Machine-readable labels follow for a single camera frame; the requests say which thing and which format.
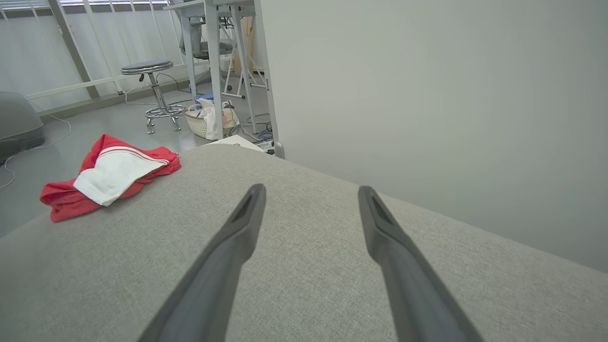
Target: red cloth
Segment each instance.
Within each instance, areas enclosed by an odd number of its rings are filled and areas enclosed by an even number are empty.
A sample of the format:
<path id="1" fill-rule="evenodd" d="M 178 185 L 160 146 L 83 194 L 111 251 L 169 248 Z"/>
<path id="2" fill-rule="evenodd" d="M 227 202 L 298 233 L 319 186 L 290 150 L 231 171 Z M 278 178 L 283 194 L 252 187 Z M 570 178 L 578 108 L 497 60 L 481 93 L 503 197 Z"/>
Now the red cloth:
<path id="1" fill-rule="evenodd" d="M 135 181 L 135 183 L 133 183 L 133 185 L 131 185 L 129 189 L 127 189 L 120 196 L 120 198 L 126 198 L 135 195 L 143 188 L 144 184 L 152 183 L 152 178 L 156 176 L 169 175 L 177 171 L 181 167 L 181 164 L 179 163 L 178 154 L 169 151 L 169 149 L 166 147 L 159 147 L 155 148 L 154 150 L 146 151 L 139 149 L 135 146 L 131 146 L 126 142 L 114 138 L 113 136 L 104 134 L 93 145 L 93 147 L 91 148 L 91 152 L 86 155 L 78 174 L 80 174 L 80 172 L 86 169 L 92 169 L 93 167 L 95 167 L 95 161 L 99 157 L 99 153 L 104 148 L 115 146 L 128 146 L 131 148 L 135 148 L 136 150 L 152 158 L 166 159 L 169 161 L 169 165 L 156 169 Z M 42 193 L 40 194 L 40 201 L 53 208 L 50 212 L 51 221 L 59 222 L 67 220 L 68 218 L 83 215 L 101 207 L 101 205 L 93 202 L 74 187 L 73 184 L 75 180 L 76 179 L 57 183 L 49 183 L 45 185 L 42 189 Z"/>

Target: red and white towel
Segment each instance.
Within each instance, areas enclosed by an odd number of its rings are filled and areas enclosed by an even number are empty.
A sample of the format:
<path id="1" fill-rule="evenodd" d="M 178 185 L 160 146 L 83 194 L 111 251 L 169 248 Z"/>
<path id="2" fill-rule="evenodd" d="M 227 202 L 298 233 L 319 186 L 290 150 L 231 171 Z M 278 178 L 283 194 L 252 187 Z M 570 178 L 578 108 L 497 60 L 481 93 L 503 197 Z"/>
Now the red and white towel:
<path id="1" fill-rule="evenodd" d="M 141 150 L 104 134 L 91 148 L 74 180 L 44 186 L 40 201 L 53 209 L 53 222 L 109 206 L 132 196 L 156 176 L 181 167 L 178 154 L 166 147 Z"/>

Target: gray floor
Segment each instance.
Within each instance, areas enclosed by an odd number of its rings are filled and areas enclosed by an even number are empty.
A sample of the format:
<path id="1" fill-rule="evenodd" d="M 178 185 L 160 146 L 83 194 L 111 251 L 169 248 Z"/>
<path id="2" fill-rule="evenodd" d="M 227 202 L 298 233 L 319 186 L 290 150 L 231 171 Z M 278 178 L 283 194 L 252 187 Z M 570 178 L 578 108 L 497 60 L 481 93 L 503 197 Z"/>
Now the gray floor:
<path id="1" fill-rule="evenodd" d="M 198 91 L 211 92 L 210 84 L 198 86 Z M 167 103 L 187 100 L 186 92 L 171 91 L 164 94 Z M 236 97 L 227 98 L 235 106 L 241 123 L 249 117 L 247 101 Z M 266 90 L 252 88 L 254 114 L 268 113 Z M 154 98 L 139 99 L 137 102 L 154 102 Z M 15 181 L 0 189 L 0 237 L 8 234 L 31 219 L 50 212 L 50 207 L 39 201 L 40 192 L 46 183 L 71 180 L 78 176 L 83 158 L 102 134 L 110 134 L 133 146 L 149 150 L 165 146 L 174 152 L 183 152 L 210 141 L 195 136 L 184 118 L 178 119 L 181 131 L 173 131 L 169 118 L 154 120 L 154 134 L 147 134 L 143 116 L 151 105 L 132 105 L 123 103 L 88 113 L 78 114 L 67 119 L 72 125 L 72 134 L 48 148 L 21 152 L 14 156 L 8 167 L 15 172 Z M 269 116 L 258 120 L 269 120 Z M 44 126 L 46 144 L 56 141 L 68 132 L 65 122 L 53 121 Z M 0 186 L 8 183 L 12 174 L 0 168 Z"/>

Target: round stool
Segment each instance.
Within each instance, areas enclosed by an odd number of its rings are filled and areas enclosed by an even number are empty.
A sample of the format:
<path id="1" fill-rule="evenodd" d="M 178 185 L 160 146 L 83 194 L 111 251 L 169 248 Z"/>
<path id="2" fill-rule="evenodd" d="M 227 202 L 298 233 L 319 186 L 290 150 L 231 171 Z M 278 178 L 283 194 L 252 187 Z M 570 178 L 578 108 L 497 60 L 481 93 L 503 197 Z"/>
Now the round stool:
<path id="1" fill-rule="evenodd" d="M 146 111 L 145 116 L 148 118 L 146 122 L 146 126 L 148 127 L 148 134 L 154 133 L 152 130 L 153 119 L 157 119 L 159 117 L 170 116 L 173 124 L 175 125 L 175 130 L 179 131 L 178 122 L 176 121 L 177 115 L 180 115 L 184 112 L 185 108 L 182 105 L 174 104 L 167 105 L 165 103 L 165 98 L 162 97 L 161 89 L 158 87 L 158 83 L 156 83 L 156 79 L 154 78 L 154 72 L 167 70 L 173 67 L 173 62 L 168 60 L 155 60 L 155 61 L 143 61 L 141 63 L 135 63 L 132 65 L 125 66 L 122 68 L 121 72 L 123 75 L 138 75 L 141 77 L 139 81 L 143 81 L 144 74 L 148 74 L 150 78 L 150 83 L 152 84 L 152 91 L 154 91 L 154 97 L 156 98 L 156 104 L 158 107 L 152 108 Z"/>

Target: white woven basket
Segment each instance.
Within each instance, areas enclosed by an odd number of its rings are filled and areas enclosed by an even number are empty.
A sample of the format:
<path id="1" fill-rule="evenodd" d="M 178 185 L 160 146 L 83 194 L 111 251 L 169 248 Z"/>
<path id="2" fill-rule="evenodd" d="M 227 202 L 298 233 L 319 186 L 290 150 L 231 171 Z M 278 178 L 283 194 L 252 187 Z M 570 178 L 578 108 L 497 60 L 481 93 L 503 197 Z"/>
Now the white woven basket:
<path id="1" fill-rule="evenodd" d="M 207 139 L 207 123 L 205 122 L 205 119 L 203 119 L 202 117 L 195 117 L 190 113 L 196 113 L 196 111 L 184 111 L 184 116 L 186 118 L 186 121 L 188 121 L 190 129 L 192 130 L 192 132 L 194 132 L 194 134 L 198 135 L 199 137 Z M 229 131 L 229 128 L 224 127 L 224 137 L 228 135 Z"/>

